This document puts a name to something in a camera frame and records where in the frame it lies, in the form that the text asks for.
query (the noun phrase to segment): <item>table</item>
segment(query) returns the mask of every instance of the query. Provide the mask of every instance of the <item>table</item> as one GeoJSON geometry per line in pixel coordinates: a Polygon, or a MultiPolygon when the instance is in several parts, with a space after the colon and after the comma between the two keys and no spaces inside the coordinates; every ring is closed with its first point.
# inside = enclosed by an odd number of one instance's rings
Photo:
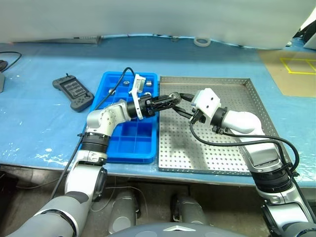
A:
{"type": "MultiPolygon", "coordinates": [[[[291,50],[306,50],[300,44],[294,40],[296,46],[291,50]]],[[[161,76],[250,78],[279,135],[300,152],[300,185],[316,187],[316,99],[283,96],[255,49],[219,42],[202,48],[192,39],[171,42],[168,38],[122,37],[105,39],[99,45],[0,44],[0,51],[23,54],[4,73],[4,92],[0,94],[2,164],[63,169],[89,109],[73,111],[52,81],[69,73],[95,93],[104,72],[129,66],[137,72],[161,76]]],[[[1,56],[8,61],[14,57],[1,56]]],[[[121,176],[254,185],[250,176],[162,172],[157,160],[146,165],[108,163],[105,167],[109,174],[121,176]]]]}

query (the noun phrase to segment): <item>floor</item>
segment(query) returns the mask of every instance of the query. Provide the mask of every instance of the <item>floor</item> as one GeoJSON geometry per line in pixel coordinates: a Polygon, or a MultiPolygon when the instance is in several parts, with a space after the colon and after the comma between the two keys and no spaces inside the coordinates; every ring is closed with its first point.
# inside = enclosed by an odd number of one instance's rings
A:
{"type": "MultiPolygon", "coordinates": [[[[1,169],[19,177],[18,186],[23,187],[43,184],[58,178],[60,175],[60,172],[57,171],[4,166],[1,169]]],[[[0,226],[0,237],[13,232],[34,215],[48,201],[54,185],[55,183],[51,183],[35,189],[18,189],[0,226]]],[[[113,185],[114,177],[109,177],[107,186],[113,185]]],[[[139,188],[147,201],[149,216],[146,217],[144,200],[141,198],[142,214],[137,220],[137,224],[169,222],[171,197],[174,194],[189,194],[202,206],[211,225],[249,237],[267,237],[269,235],[261,215],[262,200],[258,197],[254,187],[176,184],[155,180],[117,178],[117,186],[126,185],[139,188]]],[[[111,192],[107,192],[99,203],[93,205],[93,208],[99,209],[103,206],[108,201],[111,192]]],[[[63,193],[62,186],[58,193],[63,193]]],[[[107,218],[110,216],[112,203],[113,199],[102,211],[90,212],[82,237],[105,237],[108,235],[107,218]]]]}

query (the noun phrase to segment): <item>perforated metal tray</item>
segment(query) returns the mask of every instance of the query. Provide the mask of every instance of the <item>perforated metal tray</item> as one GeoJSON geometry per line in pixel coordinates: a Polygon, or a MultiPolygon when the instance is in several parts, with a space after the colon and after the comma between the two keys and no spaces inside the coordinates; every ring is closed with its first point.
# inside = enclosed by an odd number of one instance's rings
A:
{"type": "MultiPolygon", "coordinates": [[[[212,88],[221,99],[222,107],[248,111],[259,117],[263,131],[277,136],[277,131],[264,108],[250,79],[160,77],[160,95],[177,91],[195,94],[206,87],[212,88]]],[[[192,112],[189,102],[180,107],[192,112]]],[[[199,137],[212,142],[235,142],[234,138],[218,135],[211,127],[195,125],[199,137]]],[[[188,119],[173,110],[160,112],[159,117],[159,169],[171,172],[250,175],[243,160],[243,149],[213,147],[198,142],[190,132],[188,119]]]]}

